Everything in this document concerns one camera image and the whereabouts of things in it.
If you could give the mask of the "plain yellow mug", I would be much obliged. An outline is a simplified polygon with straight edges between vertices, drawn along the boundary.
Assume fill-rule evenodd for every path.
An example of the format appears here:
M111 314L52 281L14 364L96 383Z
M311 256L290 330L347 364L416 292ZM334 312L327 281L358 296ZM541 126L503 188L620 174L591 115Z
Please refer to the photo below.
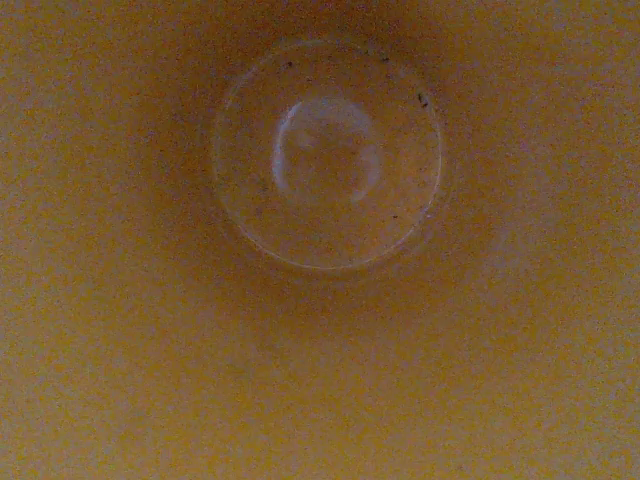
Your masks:
M207 179L230 81L324 33L453 163L350 278ZM640 480L640 0L0 0L0 480Z

